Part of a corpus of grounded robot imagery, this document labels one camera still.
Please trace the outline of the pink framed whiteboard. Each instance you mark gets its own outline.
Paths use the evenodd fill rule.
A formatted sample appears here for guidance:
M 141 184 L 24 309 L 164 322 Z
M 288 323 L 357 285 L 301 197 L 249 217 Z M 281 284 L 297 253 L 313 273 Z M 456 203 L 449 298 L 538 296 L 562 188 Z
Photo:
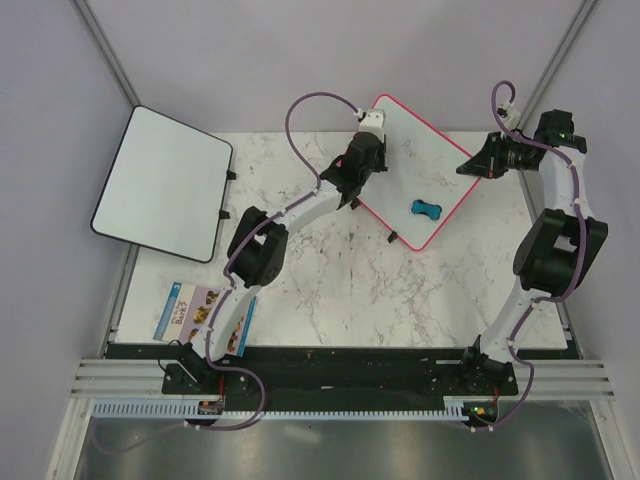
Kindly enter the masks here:
M 478 185 L 478 178 L 456 173 L 471 154 L 389 94 L 380 95 L 373 107 L 386 115 L 388 170 L 370 177 L 359 201 L 391 231 L 390 241 L 420 252 Z M 416 199 L 440 205 L 440 220 L 412 214 Z

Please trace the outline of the blue bone-shaped eraser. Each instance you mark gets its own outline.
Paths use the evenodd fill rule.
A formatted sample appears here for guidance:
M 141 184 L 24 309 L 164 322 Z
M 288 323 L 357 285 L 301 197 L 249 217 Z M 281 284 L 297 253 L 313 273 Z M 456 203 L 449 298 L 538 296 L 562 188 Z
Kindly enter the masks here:
M 421 199 L 412 202 L 411 213 L 429 218 L 431 221 L 439 221 L 442 214 L 442 207 L 438 204 L 431 204 Z

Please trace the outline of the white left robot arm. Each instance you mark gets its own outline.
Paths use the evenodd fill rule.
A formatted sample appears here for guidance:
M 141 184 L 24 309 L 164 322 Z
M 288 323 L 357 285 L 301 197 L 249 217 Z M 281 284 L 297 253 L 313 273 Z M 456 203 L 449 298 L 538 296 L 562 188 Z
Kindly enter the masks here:
M 356 200 L 371 174 L 386 170 L 385 134 L 357 132 L 346 151 L 320 174 L 316 189 L 271 214 L 256 207 L 244 212 L 223 268 L 230 287 L 179 356 L 190 387 L 208 393 L 218 385 L 222 368 L 215 362 L 228 353 L 228 342 L 251 301 L 281 273 L 289 238 Z

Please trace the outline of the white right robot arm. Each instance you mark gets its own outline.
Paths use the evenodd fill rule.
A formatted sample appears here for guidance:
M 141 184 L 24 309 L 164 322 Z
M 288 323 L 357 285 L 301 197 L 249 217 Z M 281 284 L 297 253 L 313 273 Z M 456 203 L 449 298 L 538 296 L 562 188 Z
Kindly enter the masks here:
M 467 347 L 458 381 L 467 392 L 507 382 L 525 336 L 547 303 L 564 301 L 580 285 L 608 236 L 594 218 L 583 186 L 585 138 L 572 115 L 551 110 L 533 137 L 516 131 L 488 134 L 481 150 L 457 167 L 460 175 L 498 179 L 510 170 L 541 176 L 544 207 L 513 261 L 514 286 L 497 318 Z

